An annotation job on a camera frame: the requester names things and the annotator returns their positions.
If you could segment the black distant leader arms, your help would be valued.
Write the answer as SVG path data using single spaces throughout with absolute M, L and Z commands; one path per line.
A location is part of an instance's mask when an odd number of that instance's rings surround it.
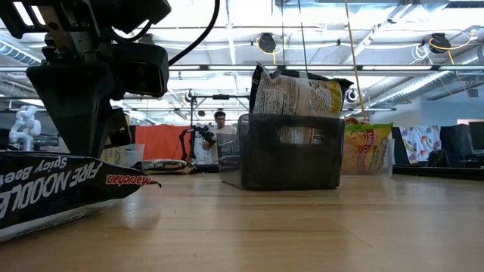
M 185 148 L 185 135 L 188 132 L 198 132 L 202 136 L 202 138 L 209 143 L 210 146 L 213 146 L 216 143 L 216 136 L 209 130 L 209 127 L 207 125 L 203 127 L 192 126 L 190 128 L 187 128 L 183 130 L 182 133 L 178 136 L 182 150 L 181 160 L 186 161 L 188 158 L 188 153 Z

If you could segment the person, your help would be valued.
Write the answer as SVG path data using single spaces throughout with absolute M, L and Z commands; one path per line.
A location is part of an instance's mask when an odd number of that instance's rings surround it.
M 223 111 L 217 111 L 214 113 L 214 120 L 216 122 L 216 132 L 214 133 L 215 139 L 217 134 L 237 134 L 237 130 L 234 126 L 225 124 L 226 114 Z M 211 152 L 213 164 L 218 164 L 218 145 L 216 143 L 211 144 L 209 141 L 203 140 L 202 148 Z

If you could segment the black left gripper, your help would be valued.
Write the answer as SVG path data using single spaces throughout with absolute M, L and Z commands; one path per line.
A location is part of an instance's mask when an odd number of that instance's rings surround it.
M 0 20 L 16 39 L 43 32 L 44 58 L 26 70 L 68 150 L 99 157 L 132 142 L 127 115 L 112 109 L 113 0 L 0 0 Z

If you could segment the black aluminium table frame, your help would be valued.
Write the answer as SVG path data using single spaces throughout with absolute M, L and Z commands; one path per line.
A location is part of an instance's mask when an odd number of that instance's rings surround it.
M 347 176 L 337 172 L 335 168 L 318 166 L 223 166 L 223 165 L 199 165 L 199 172 L 216 173 L 226 182 L 234 183 L 274 183 L 274 182 L 338 182 L 341 177 Z M 359 173 L 358 176 L 389 176 L 408 175 L 418 177 L 461 179 L 471 181 L 484 181 L 484 168 L 440 168 L 418 167 L 415 165 L 391 165 L 384 167 L 376 173 Z

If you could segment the black fire noodle pack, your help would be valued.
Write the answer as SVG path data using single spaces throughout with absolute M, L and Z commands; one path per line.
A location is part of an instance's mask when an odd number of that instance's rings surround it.
M 97 158 L 0 151 L 0 243 L 96 213 L 154 182 Z
M 240 142 L 265 150 L 343 153 L 340 119 L 347 79 L 328 79 L 297 70 L 253 71 L 249 113 L 239 121 Z
M 196 168 L 189 162 L 177 159 L 153 159 L 139 161 L 133 168 L 149 175 L 190 174 Z

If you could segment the red partition screen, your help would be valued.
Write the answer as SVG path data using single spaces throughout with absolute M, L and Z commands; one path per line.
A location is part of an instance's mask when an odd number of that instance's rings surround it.
M 135 143 L 144 145 L 143 160 L 180 159 L 182 145 L 179 135 L 188 126 L 151 125 L 135 127 Z

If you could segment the black partition panel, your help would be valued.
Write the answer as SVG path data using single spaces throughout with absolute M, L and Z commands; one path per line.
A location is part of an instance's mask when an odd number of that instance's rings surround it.
M 469 125 L 442 126 L 440 140 L 451 168 L 484 167 L 484 151 L 473 148 Z

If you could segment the black rig frame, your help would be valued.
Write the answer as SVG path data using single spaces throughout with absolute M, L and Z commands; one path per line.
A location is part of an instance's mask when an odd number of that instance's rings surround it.
M 249 111 L 249 104 L 244 103 L 244 100 L 247 100 L 247 101 L 250 100 L 249 95 L 236 95 L 236 94 L 195 95 L 195 94 L 193 94 L 191 102 L 190 102 L 190 108 L 189 108 L 189 112 L 191 114 L 191 122 L 193 122 L 193 120 L 194 120 L 194 112 L 207 99 L 209 99 L 209 100 L 220 100 L 220 101 L 235 99 L 242 106 L 242 108 L 239 109 L 238 107 L 235 107 L 234 111 L 240 111 L 240 110 Z

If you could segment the floral patterned cloth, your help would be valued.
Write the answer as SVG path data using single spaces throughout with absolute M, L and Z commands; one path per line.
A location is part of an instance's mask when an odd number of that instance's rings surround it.
M 438 125 L 412 125 L 399 130 L 411 164 L 427 161 L 432 151 L 442 148 L 441 127 Z

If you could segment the dark grey plastic bin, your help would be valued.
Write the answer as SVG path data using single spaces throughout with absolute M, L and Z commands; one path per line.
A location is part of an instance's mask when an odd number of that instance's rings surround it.
M 340 185 L 345 124 L 339 118 L 242 115 L 217 136 L 219 176 L 244 190 L 332 190 Z

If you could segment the silver ventilation duct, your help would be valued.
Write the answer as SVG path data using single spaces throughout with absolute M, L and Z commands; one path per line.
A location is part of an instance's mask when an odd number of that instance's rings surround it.
M 398 101 L 402 98 L 413 98 L 415 95 L 423 94 L 429 91 L 435 84 L 441 84 L 445 80 L 453 79 L 458 74 L 458 71 L 443 71 L 435 72 L 423 77 L 416 77 L 397 85 L 381 95 L 372 98 L 370 102 L 366 103 L 366 107 L 376 107 L 384 104 L 387 101 Z

